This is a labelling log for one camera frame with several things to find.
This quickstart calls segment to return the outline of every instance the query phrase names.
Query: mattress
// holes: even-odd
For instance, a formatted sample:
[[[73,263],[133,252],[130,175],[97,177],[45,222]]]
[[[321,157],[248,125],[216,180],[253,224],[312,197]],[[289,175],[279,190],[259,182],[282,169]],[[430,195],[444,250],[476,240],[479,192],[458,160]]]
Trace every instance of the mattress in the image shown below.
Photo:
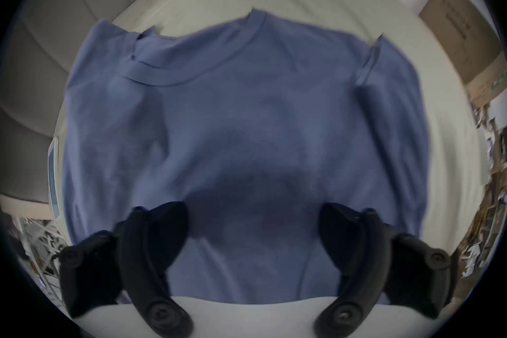
[[[485,142],[449,58],[422,20],[397,0],[137,0],[113,22],[128,31],[141,32],[154,25],[161,35],[181,36],[243,17],[252,8],[346,31],[370,44],[384,35],[412,62],[420,78],[430,134],[428,208],[421,238],[452,253],[484,195]],[[63,109],[55,136],[59,138],[59,178]]]

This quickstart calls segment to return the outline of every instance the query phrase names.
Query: gray upholstered headboard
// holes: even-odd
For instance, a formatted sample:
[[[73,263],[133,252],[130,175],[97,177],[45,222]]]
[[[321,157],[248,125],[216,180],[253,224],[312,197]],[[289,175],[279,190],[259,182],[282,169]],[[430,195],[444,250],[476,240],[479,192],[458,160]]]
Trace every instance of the gray upholstered headboard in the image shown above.
[[[4,211],[15,214],[16,206],[48,202],[48,147],[73,59],[99,18],[112,21],[134,1],[26,0],[23,4],[0,67]]]

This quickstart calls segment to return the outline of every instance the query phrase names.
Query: crew neckline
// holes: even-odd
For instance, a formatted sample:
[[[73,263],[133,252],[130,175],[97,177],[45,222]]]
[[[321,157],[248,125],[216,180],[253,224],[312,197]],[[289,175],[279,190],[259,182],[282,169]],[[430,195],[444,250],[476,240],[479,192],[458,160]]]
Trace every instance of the crew neckline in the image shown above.
[[[181,37],[160,35],[156,32],[155,26],[142,33],[128,33],[131,35],[127,35],[126,38],[126,60],[120,64],[119,74],[150,86],[174,86],[189,81],[204,71],[214,68],[220,62],[225,61],[244,48],[260,30],[266,15],[267,12],[253,8],[245,17],[204,28]],[[139,40],[150,41],[151,38],[153,41],[161,41],[162,45],[167,43],[167,47],[158,50],[159,53],[154,58],[163,60],[164,53],[168,53],[168,55],[171,53],[171,46],[177,49],[179,45],[184,45],[187,41],[195,41],[199,36],[205,36],[210,30],[219,30],[221,27],[224,30],[218,32],[217,41],[220,42],[220,36],[222,35],[222,40],[227,42],[227,46],[224,47],[223,52],[216,53],[214,58],[207,55],[207,53],[197,52],[195,55],[185,56],[184,62],[174,66],[173,64],[156,64],[153,61],[147,63],[139,56],[139,51],[136,52]],[[235,28],[236,32],[226,29],[229,27]]]

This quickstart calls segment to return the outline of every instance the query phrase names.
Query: blue t-shirt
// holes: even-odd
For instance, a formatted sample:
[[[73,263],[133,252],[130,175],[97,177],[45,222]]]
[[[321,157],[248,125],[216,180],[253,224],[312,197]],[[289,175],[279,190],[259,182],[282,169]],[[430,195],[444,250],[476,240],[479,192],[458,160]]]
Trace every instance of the blue t-shirt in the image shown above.
[[[252,10],[192,35],[101,20],[65,93],[63,204],[74,243],[132,207],[189,208],[171,294],[226,303],[336,296],[323,202],[419,234],[428,132],[417,74],[384,37]]]

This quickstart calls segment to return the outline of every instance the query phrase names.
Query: bed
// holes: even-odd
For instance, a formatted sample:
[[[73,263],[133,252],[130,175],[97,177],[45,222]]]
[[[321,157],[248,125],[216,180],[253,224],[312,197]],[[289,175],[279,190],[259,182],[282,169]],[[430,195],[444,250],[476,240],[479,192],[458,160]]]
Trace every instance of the bed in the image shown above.
[[[53,200],[57,204],[53,204],[51,212],[54,214],[58,208],[58,215],[54,216],[67,235],[60,190],[66,134],[62,94],[73,56],[97,18],[107,18],[129,31],[140,32],[155,25],[161,35],[180,36],[242,17],[253,7],[282,18],[347,31],[368,43],[383,34],[405,53],[419,74],[430,134],[428,208],[422,240],[452,253],[484,195],[488,180],[485,141],[475,128],[465,90],[444,50],[422,20],[397,0],[28,0],[20,23],[14,26],[4,62],[12,68],[6,69],[8,81],[2,86],[21,90],[4,93],[0,99],[0,119],[8,123],[1,126],[0,140],[5,141],[4,149],[8,145],[4,156],[10,165],[3,173],[11,173],[0,179],[0,198],[11,196],[19,206],[25,202],[51,202],[47,197],[47,151],[52,146],[49,157],[54,165]],[[295,317],[318,314],[332,300],[323,297],[298,305],[273,306]],[[187,297],[177,301],[193,317],[198,316],[196,336],[206,336],[208,325],[222,336],[234,336],[239,324],[217,316],[225,309],[232,317],[244,319],[244,306],[211,305]],[[256,306],[251,317],[249,313],[251,325],[258,323],[267,328],[270,306]],[[132,314],[132,306],[114,307],[102,312],[96,309],[79,323],[95,336],[115,336],[113,333],[118,330],[107,327],[109,317],[128,317],[123,336],[139,333],[138,315]],[[301,329],[301,320],[293,320],[294,328],[284,334],[308,336],[310,327]],[[434,323],[410,309],[389,306],[376,306],[367,320],[354,336],[403,336],[416,328],[424,335],[435,328]],[[258,335],[258,330],[252,332],[252,336]]]
[[[136,0],[114,23],[137,32],[154,25],[161,35],[181,36],[240,18],[252,8],[347,31],[371,44],[384,34],[412,61],[421,82],[431,144],[422,239],[453,253],[484,195],[484,140],[445,52],[424,23],[396,0]],[[63,110],[55,136],[62,157]]]

